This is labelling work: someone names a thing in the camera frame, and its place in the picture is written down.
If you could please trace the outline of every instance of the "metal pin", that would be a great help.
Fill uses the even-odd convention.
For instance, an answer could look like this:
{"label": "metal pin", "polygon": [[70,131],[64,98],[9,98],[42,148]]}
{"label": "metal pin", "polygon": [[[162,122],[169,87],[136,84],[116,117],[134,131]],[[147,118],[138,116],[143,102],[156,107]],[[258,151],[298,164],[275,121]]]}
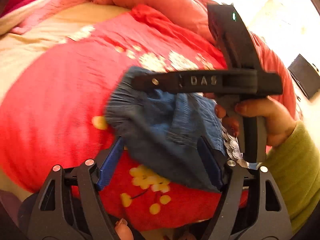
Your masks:
{"label": "metal pin", "polygon": [[55,165],[52,170],[53,171],[59,171],[61,169],[61,166],[60,165]]}
{"label": "metal pin", "polygon": [[227,164],[228,164],[229,166],[231,166],[231,167],[236,166],[236,162],[233,161],[233,160],[228,160],[228,161],[227,161]]}
{"label": "metal pin", "polygon": [[89,159],[89,160],[85,161],[85,165],[87,165],[87,166],[91,166],[93,164],[94,164],[94,160],[92,160],[92,159]]}
{"label": "metal pin", "polygon": [[261,166],[261,167],[260,167],[260,170],[261,170],[262,172],[268,172],[268,168],[267,168],[266,166]]}
{"label": "metal pin", "polygon": [[159,85],[159,81],[156,80],[155,78],[152,79],[152,83],[155,84],[156,86]]}

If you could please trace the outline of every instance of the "blue cloth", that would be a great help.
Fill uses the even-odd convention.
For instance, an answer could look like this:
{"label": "blue cloth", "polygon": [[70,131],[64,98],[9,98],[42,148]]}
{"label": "blue cloth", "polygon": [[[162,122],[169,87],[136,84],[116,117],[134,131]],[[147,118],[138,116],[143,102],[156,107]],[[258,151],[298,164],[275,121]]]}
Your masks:
{"label": "blue cloth", "polygon": [[172,182],[218,192],[197,151],[204,136],[226,156],[215,102],[197,93],[134,90],[132,78],[144,73],[152,72],[131,67],[124,75],[106,107],[108,124],[124,138],[134,160]]}

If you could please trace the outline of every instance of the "finger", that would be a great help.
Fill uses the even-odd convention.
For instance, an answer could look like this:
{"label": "finger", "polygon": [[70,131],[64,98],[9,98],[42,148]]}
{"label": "finger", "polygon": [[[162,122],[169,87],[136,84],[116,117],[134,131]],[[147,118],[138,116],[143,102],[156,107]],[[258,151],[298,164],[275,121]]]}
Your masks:
{"label": "finger", "polygon": [[236,104],[235,111],[246,117],[269,117],[276,113],[277,106],[270,98],[249,99]]}
{"label": "finger", "polygon": [[226,110],[220,105],[215,106],[214,112],[218,118],[223,118],[227,114]]}
{"label": "finger", "polygon": [[121,240],[133,240],[132,232],[127,224],[127,221],[123,218],[116,223],[115,230]]}
{"label": "finger", "polygon": [[189,232],[185,232],[178,240],[196,240],[196,237]]}
{"label": "finger", "polygon": [[204,96],[205,98],[214,99],[214,93],[203,93],[203,96]]}
{"label": "finger", "polygon": [[239,122],[233,117],[225,117],[222,119],[222,125],[227,129],[228,134],[233,137],[239,136]]}

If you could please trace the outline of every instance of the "beige blanket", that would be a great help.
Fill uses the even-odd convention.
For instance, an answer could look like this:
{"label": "beige blanket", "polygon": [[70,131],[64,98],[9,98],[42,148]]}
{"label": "beige blanket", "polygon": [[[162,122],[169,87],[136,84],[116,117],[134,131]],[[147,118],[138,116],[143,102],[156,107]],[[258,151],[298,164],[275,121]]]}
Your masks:
{"label": "beige blanket", "polygon": [[24,35],[4,35],[0,40],[0,103],[20,74],[47,49],[83,26],[127,11],[121,7],[88,2],[61,11]]}

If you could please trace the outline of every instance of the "green sweater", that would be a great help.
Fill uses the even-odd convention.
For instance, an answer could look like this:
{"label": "green sweater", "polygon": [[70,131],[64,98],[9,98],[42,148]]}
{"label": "green sweater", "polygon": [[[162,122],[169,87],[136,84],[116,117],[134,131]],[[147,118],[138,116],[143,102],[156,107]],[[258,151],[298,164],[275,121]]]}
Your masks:
{"label": "green sweater", "polygon": [[302,122],[262,165],[275,179],[296,233],[320,200],[320,154]]}

